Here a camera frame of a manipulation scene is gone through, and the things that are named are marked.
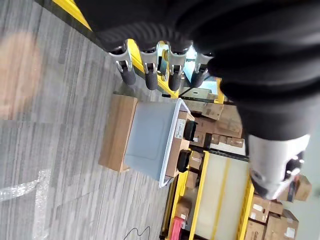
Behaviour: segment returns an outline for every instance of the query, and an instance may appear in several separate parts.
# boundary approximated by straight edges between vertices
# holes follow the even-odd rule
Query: red object
[[[171,234],[171,239],[170,240],[179,240],[181,227],[182,227],[182,224],[184,223],[184,221],[185,220],[183,220],[180,217],[177,217],[177,216],[174,217],[172,234]]]

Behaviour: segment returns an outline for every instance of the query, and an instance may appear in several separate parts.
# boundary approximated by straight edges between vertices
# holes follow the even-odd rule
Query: white plastic bin
[[[159,181],[170,179],[166,170],[179,111],[190,113],[184,101],[138,102],[126,147],[124,163]]]

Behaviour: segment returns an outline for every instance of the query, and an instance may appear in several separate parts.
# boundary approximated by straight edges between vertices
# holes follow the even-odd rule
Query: gray carpet floor
[[[101,48],[38,3],[0,5],[0,40],[28,31],[44,54],[31,102],[0,119],[0,239],[122,240],[147,226],[159,239],[168,187],[98,159],[113,92],[169,100],[138,76],[124,85]],[[148,231],[127,240],[147,240]]]

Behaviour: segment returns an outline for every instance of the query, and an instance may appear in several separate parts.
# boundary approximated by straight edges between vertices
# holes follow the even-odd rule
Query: gray plastic bin
[[[138,102],[124,156],[130,168],[159,181],[164,187],[167,164],[179,111],[190,113],[184,101]]]

